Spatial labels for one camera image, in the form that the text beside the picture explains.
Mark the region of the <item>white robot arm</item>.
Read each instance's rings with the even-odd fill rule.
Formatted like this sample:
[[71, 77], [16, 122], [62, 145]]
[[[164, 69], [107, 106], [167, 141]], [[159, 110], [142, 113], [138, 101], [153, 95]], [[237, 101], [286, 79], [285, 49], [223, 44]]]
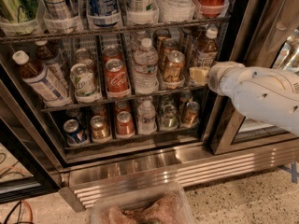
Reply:
[[244, 117], [299, 135], [297, 74], [236, 62], [190, 67], [189, 73], [195, 84], [207, 84], [211, 91], [229, 97]]

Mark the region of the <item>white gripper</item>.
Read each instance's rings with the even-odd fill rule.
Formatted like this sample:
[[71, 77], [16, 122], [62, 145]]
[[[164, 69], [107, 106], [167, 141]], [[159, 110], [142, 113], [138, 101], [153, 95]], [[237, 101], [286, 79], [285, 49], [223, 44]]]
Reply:
[[190, 78], [195, 85], [208, 87], [218, 95], [225, 96], [221, 90], [224, 74], [232, 69], [244, 68], [245, 65], [236, 62], [216, 62], [210, 69], [208, 67], [190, 67]]

